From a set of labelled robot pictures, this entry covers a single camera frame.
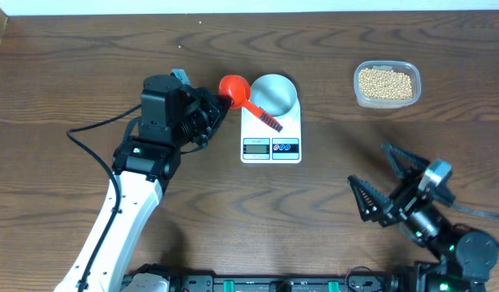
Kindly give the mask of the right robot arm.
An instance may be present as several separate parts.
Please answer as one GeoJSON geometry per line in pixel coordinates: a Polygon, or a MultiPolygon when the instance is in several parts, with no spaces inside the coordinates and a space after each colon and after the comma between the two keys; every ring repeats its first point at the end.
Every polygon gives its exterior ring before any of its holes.
{"type": "Polygon", "coordinates": [[[430,161],[390,143],[381,149],[399,184],[390,195],[383,195],[368,182],[349,176],[361,219],[383,228],[398,226],[437,259],[379,279],[381,290],[484,291],[499,259],[499,242],[485,231],[452,224],[437,209],[437,204],[456,206],[456,197],[447,186],[451,164],[440,158],[430,161]]]}

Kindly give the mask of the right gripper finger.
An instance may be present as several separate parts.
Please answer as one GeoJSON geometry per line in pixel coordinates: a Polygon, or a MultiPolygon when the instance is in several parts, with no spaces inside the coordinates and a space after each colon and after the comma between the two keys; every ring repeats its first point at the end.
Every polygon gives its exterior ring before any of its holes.
{"type": "Polygon", "coordinates": [[[384,143],[381,150],[391,165],[395,175],[401,181],[416,178],[429,166],[430,161],[408,152],[394,144],[384,143]]]}
{"type": "Polygon", "coordinates": [[[391,199],[355,175],[349,176],[347,182],[355,196],[359,215],[363,221],[394,221],[394,215],[391,213],[394,204],[391,199]]]}

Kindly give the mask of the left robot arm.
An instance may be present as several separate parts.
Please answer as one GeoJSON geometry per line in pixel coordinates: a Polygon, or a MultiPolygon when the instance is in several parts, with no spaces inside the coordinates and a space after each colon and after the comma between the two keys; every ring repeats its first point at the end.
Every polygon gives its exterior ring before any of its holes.
{"type": "Polygon", "coordinates": [[[58,291],[119,291],[133,251],[154,209],[177,171],[183,146],[206,148],[232,104],[230,97],[193,88],[177,74],[144,80],[140,103],[124,112],[129,121],[112,162],[107,164],[67,137],[103,168],[109,186],[91,232],[58,291]]]}

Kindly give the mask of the red plastic measuring scoop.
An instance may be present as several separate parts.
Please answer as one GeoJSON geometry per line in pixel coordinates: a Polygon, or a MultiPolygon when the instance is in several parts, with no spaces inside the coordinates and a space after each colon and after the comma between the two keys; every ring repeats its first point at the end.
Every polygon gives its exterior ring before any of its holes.
{"type": "Polygon", "coordinates": [[[224,76],[220,81],[218,91],[221,96],[227,96],[232,100],[231,109],[244,108],[266,126],[277,132],[282,131],[283,126],[275,117],[249,101],[251,87],[241,75],[224,76]]]}

